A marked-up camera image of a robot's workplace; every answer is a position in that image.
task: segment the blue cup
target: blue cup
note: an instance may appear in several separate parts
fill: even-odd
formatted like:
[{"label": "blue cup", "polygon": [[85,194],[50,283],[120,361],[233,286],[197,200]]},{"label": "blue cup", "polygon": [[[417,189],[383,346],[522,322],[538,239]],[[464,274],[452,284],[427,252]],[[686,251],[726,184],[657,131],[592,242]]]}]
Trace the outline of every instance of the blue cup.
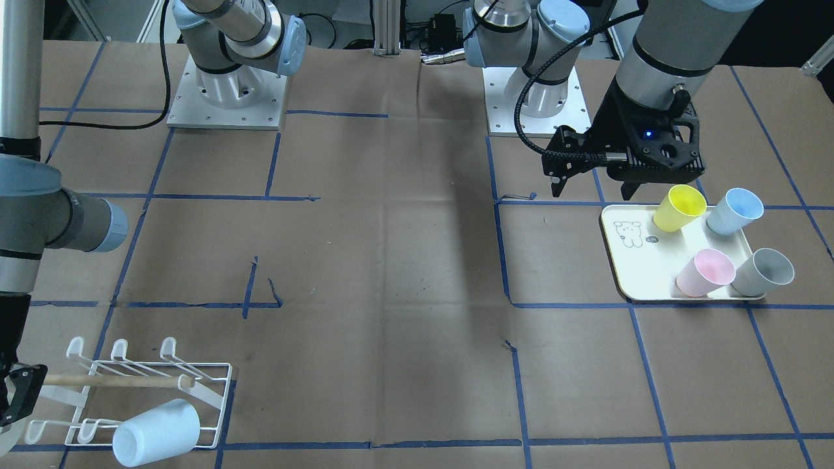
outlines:
[{"label": "blue cup", "polygon": [[761,218],[765,206],[747,189],[736,187],[727,191],[724,199],[706,217],[706,225],[719,235],[731,235]]}]

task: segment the wooden dowel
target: wooden dowel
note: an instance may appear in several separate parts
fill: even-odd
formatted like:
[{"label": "wooden dowel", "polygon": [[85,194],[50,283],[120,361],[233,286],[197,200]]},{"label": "wooden dowel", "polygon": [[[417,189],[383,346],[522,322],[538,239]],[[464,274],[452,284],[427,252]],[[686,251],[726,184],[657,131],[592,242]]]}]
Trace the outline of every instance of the wooden dowel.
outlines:
[{"label": "wooden dowel", "polygon": [[[183,387],[194,387],[194,377],[183,378]],[[116,376],[116,375],[47,375],[44,385],[48,386],[104,386],[104,387],[158,387],[174,388],[179,376]]]}]

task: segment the cup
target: cup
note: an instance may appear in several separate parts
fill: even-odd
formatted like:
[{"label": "cup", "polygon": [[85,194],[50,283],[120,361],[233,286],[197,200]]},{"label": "cup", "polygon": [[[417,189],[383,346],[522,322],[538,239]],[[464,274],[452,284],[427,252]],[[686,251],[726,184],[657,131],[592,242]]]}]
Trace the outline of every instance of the cup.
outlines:
[{"label": "cup", "polygon": [[724,199],[706,217],[706,225],[719,235],[731,235],[764,213],[765,206],[755,194],[736,187],[728,190]]},{"label": "cup", "polygon": [[658,228],[672,233],[706,212],[706,199],[694,187],[672,186],[652,219]]},{"label": "cup", "polygon": [[174,399],[119,425],[113,454],[123,466],[136,467],[187,453],[199,437],[197,410],[184,399]]},{"label": "cup", "polygon": [[698,251],[678,274],[675,283],[686,296],[698,297],[729,285],[736,267],[726,254],[712,248]]},{"label": "cup", "polygon": [[744,296],[760,296],[793,281],[791,261],[777,250],[762,248],[736,272],[732,287]]}]

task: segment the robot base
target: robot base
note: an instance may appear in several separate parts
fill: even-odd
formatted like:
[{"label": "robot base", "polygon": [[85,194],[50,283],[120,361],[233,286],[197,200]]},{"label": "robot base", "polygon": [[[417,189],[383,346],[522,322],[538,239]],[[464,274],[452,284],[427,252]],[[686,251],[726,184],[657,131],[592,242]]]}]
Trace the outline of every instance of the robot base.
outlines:
[{"label": "robot base", "polygon": [[284,122],[287,77],[253,68],[266,86],[261,99],[244,108],[218,108],[208,103],[197,85],[197,67],[191,57],[174,95],[168,126],[183,129],[280,130]]},{"label": "robot base", "polygon": [[[484,68],[486,118],[490,126],[490,135],[494,137],[515,135],[513,123],[515,100],[510,103],[504,96],[504,88],[514,71],[515,67]],[[525,127],[524,131],[528,136],[549,139],[560,125],[568,125],[580,132],[585,132],[590,128],[585,96],[582,95],[582,87],[579,85],[575,68],[570,71],[568,84],[568,99],[557,115],[544,119],[521,115],[521,125]]]}]

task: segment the tray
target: tray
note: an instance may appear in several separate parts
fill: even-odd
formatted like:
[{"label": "tray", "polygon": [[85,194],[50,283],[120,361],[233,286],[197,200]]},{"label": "tray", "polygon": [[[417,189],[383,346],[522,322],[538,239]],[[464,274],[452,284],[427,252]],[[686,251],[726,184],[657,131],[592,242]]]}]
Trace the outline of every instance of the tray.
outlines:
[{"label": "tray", "polygon": [[744,232],[727,236],[706,226],[713,207],[675,233],[666,233],[651,221],[657,205],[609,205],[600,217],[611,266],[620,291],[635,301],[759,300],[731,286],[691,298],[675,285],[675,277],[700,250],[714,248],[738,268],[753,255]]}]

